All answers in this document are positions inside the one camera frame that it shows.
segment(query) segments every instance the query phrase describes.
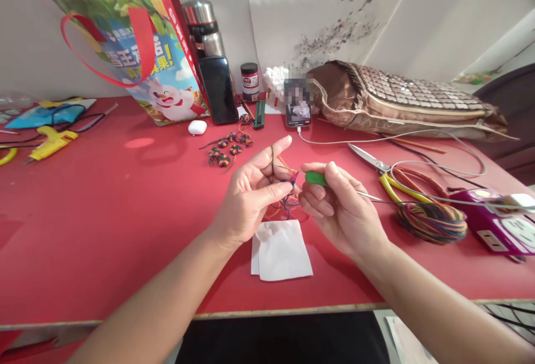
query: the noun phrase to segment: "shopping bag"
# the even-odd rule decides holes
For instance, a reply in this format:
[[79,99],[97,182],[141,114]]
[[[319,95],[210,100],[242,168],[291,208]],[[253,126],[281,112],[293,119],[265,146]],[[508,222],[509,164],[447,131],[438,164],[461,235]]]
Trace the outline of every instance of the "shopping bag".
[[171,0],[54,0],[66,13],[61,32],[73,21],[116,79],[158,125],[210,115],[191,55],[182,12]]

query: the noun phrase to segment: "scissor blade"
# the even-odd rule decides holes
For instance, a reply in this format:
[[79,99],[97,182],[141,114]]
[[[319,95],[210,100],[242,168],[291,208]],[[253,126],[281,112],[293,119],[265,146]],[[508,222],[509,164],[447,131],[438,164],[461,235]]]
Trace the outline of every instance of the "scissor blade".
[[373,157],[372,155],[370,155],[369,153],[364,151],[364,149],[359,148],[359,147],[355,147],[355,145],[352,145],[352,144],[349,144],[349,143],[347,143],[347,144],[353,150],[353,152],[355,152],[355,154],[359,155],[362,159],[364,159],[370,165],[374,166],[376,169],[378,169],[378,170],[380,170],[382,172],[386,172],[386,171],[388,171],[390,169],[390,167],[388,165],[384,164],[379,159],[376,159],[375,157]]

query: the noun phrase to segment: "table edge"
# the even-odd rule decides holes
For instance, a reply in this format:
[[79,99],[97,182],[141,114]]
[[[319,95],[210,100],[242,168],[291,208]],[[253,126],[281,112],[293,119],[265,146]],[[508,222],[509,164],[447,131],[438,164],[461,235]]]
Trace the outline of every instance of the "table edge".
[[[535,304],[535,299],[481,299],[471,300],[475,304],[504,304],[504,303],[532,303]],[[277,309],[277,310],[253,310],[253,311],[228,311],[217,313],[203,313],[195,314],[194,320],[204,319],[225,319],[225,318],[253,318],[253,317],[269,317],[269,316],[284,316],[284,315],[305,315],[305,314],[326,314],[326,313],[343,313],[343,312],[357,312],[357,311],[372,311],[376,309],[389,309],[387,303],[364,303],[364,304],[343,304],[343,305],[326,305],[322,307],[307,307],[307,308],[292,308],[292,309]],[[59,326],[97,326],[103,320],[95,319],[89,321],[70,321],[70,322],[43,322],[30,324],[9,324],[0,325],[0,332],[2,331],[20,331],[24,329],[35,329],[43,327],[59,327]]]

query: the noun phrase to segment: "blue package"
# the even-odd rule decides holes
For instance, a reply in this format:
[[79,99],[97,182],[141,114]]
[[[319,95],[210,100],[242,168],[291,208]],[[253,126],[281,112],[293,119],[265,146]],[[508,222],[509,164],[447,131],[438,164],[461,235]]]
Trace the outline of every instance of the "blue package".
[[9,122],[7,129],[37,128],[45,125],[73,123],[78,116],[85,112],[94,102],[94,99],[64,103],[57,108],[45,109],[36,106]]

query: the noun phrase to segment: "phone screen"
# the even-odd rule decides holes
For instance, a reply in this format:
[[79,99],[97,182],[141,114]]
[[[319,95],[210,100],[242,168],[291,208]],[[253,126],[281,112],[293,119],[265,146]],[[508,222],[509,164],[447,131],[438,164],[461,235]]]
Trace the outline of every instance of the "phone screen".
[[216,124],[236,123],[239,116],[227,59],[224,56],[205,57],[199,59],[199,68],[213,122]]
[[308,83],[303,79],[290,79],[284,84],[286,100],[286,125],[289,127],[309,126],[310,91]]

